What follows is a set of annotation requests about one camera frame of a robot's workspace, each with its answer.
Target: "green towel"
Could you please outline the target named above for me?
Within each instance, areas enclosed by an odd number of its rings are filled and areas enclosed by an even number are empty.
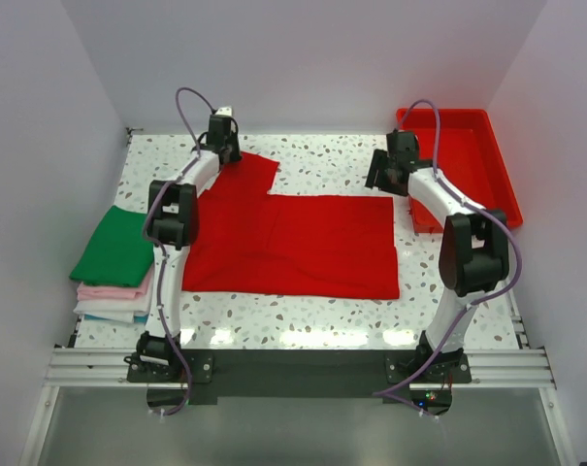
[[[142,237],[146,218],[112,206],[69,277],[94,286],[140,286],[153,263],[153,244]]]

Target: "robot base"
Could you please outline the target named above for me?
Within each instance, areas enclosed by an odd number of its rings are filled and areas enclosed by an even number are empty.
[[[215,405],[219,397],[371,398],[374,391],[410,374],[407,366],[415,359],[416,349],[184,349],[182,353],[192,371],[190,403]],[[183,395],[184,375],[179,371],[174,375],[154,372],[150,364],[132,364],[127,381],[179,382],[179,390],[150,387],[147,393],[152,408],[176,405]],[[410,390],[406,385],[395,394],[431,413],[437,408],[445,411],[451,401],[449,381],[472,381],[464,354],[441,371],[430,367],[415,381],[445,382],[443,391]]]

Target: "speckled white tabletop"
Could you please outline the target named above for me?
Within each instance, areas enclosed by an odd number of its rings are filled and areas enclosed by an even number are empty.
[[[271,192],[286,195],[390,196],[401,298],[394,301],[324,297],[192,293],[181,296],[184,348],[408,349],[429,325],[441,297],[440,235],[413,232],[408,200],[364,187],[384,135],[242,136],[242,150],[280,162]],[[134,136],[115,203],[147,211],[148,185],[173,175],[188,160],[189,136]],[[77,348],[133,348],[143,324],[80,322]],[[507,298],[485,303],[466,334],[466,349],[517,349]]]

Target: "red tray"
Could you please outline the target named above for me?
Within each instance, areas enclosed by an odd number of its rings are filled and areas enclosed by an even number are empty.
[[[399,109],[401,119],[407,109]],[[474,201],[489,209],[502,209],[510,228],[524,220],[510,185],[494,130],[484,110],[440,110],[441,133],[438,164],[446,177]],[[431,158],[436,131],[433,111],[416,109],[403,129],[412,130],[420,143],[420,158]],[[422,204],[409,198],[413,229],[435,233],[442,227]]]

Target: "wire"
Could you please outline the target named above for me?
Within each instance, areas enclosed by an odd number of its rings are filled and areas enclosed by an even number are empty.
[[[145,220],[145,224],[143,225],[143,228],[142,228],[143,237],[147,241],[154,243],[155,246],[160,248],[161,252],[162,252],[161,267],[159,268],[159,277],[156,278],[157,285],[155,288],[156,289],[155,296],[156,296],[156,301],[157,301],[157,312],[159,313],[159,319],[161,320],[161,324],[164,327],[164,333],[166,334],[166,339],[168,340],[168,343],[172,347],[173,352],[175,353],[175,356],[179,359],[181,365],[183,366],[183,370],[184,370],[185,375],[187,377],[187,390],[185,391],[185,393],[183,395],[183,399],[174,408],[171,408],[170,410],[164,411],[163,412],[164,416],[170,416],[175,413],[178,413],[183,408],[183,406],[185,406],[187,404],[187,402],[189,401],[189,397],[191,395],[191,389],[192,389],[192,373],[191,373],[191,370],[189,369],[189,364],[187,364],[187,361],[183,357],[183,354],[180,351],[180,347],[177,345],[177,342],[175,341],[175,338],[173,337],[173,335],[170,331],[170,328],[168,327],[168,323],[166,323],[166,318],[164,317],[164,304],[162,303],[162,300],[161,300],[161,287],[162,287],[162,283],[164,282],[164,271],[166,269],[166,264],[168,263],[168,253],[166,252],[166,248],[164,247],[163,243],[161,241],[159,241],[157,238],[148,236],[147,231],[148,231],[148,227],[150,226],[150,224],[152,222],[153,216],[155,215],[155,211],[157,210],[157,208],[161,204],[161,200],[163,199],[164,194],[166,194],[166,191],[168,190],[168,188],[171,185],[176,184],[179,181],[181,181],[182,178],[200,160],[200,157],[201,157],[199,141],[198,141],[198,139],[196,139],[196,134],[194,134],[194,131],[192,130],[189,122],[187,121],[187,118],[185,117],[185,114],[183,113],[183,110],[180,107],[179,96],[184,90],[192,92],[192,93],[196,94],[198,97],[200,97],[201,99],[203,99],[205,101],[205,103],[209,106],[209,108],[212,110],[212,113],[213,114],[215,113],[215,109],[213,108],[212,104],[210,104],[209,101],[202,94],[200,94],[198,91],[196,91],[190,87],[181,87],[177,90],[177,93],[175,94],[175,102],[177,103],[177,110],[179,111],[180,119],[183,120],[183,123],[185,124],[187,131],[189,132],[192,139],[194,140],[194,144],[196,145],[196,156],[194,158],[192,158],[187,163],[187,165],[185,165],[181,169],[179,175],[174,180],[168,180],[164,183],[164,185],[161,187],[161,189],[157,193],[157,196],[155,196],[155,199],[153,200],[153,203],[147,212],[147,219]]]
[[[461,197],[455,191],[453,191],[450,188],[450,186],[443,181],[443,179],[441,177],[438,176],[438,150],[440,148],[440,111],[438,110],[438,107],[436,107],[436,105],[428,99],[416,100],[413,104],[411,104],[409,106],[408,110],[403,115],[403,118],[401,118],[401,121],[398,122],[397,131],[399,129],[401,129],[401,127],[405,123],[406,119],[408,118],[409,114],[414,109],[414,107],[418,106],[419,104],[429,105],[431,107],[431,109],[433,110],[434,115],[436,116],[436,137],[435,137],[434,146],[433,146],[434,177],[438,181],[440,186],[453,199],[455,199],[457,202],[459,202],[461,204],[462,203]],[[453,331],[455,330],[455,328],[457,327],[457,325],[459,324],[461,319],[468,312],[474,311],[478,307],[479,304],[482,304],[485,301],[489,301],[490,299],[494,299],[494,298],[497,298],[498,296],[502,296],[503,294],[508,293],[517,284],[517,281],[519,280],[519,277],[521,276],[521,273],[522,273],[521,250],[520,250],[519,246],[517,245],[517,241],[515,240],[515,237],[512,235],[512,233],[506,227],[506,225],[504,225],[497,218],[495,218],[494,216],[489,214],[487,211],[479,209],[478,207],[472,205],[470,202],[464,202],[463,205],[464,205],[464,207],[466,207],[466,208],[476,212],[477,214],[489,219],[490,221],[492,221],[494,224],[496,224],[503,231],[503,233],[506,235],[506,237],[510,241],[511,246],[513,247],[513,250],[515,251],[515,273],[513,274],[513,277],[511,278],[510,282],[504,288],[500,289],[499,291],[493,292],[491,294],[487,294],[481,298],[475,299],[471,302],[469,307],[464,307],[464,309],[462,309],[459,312],[459,314],[454,318],[454,320],[452,321],[452,323],[448,327],[448,330],[446,330],[446,333],[441,338],[440,343],[436,346],[436,349],[433,351],[431,356],[429,356],[429,359],[427,359],[425,361],[425,363],[422,366],[420,366],[420,368],[417,371],[415,371],[408,378],[397,383],[396,385],[393,385],[389,388],[386,388],[385,390],[376,391],[375,393],[373,393],[373,396],[383,396],[383,397],[388,397],[388,398],[392,398],[392,399],[397,399],[397,401],[401,401],[402,403],[406,402],[406,404],[408,404],[409,406],[412,406],[416,411],[420,411],[420,412],[424,412],[424,410],[420,410],[413,403],[407,403],[407,400],[404,400],[403,398],[397,397],[396,395],[394,395],[394,392],[399,390],[403,386],[411,383],[412,381],[416,380],[429,368],[429,366],[433,363],[433,361],[436,359],[436,357],[438,357],[438,354],[441,353],[441,349],[444,347],[444,345],[446,344],[446,342],[448,341],[448,339],[452,335]]]

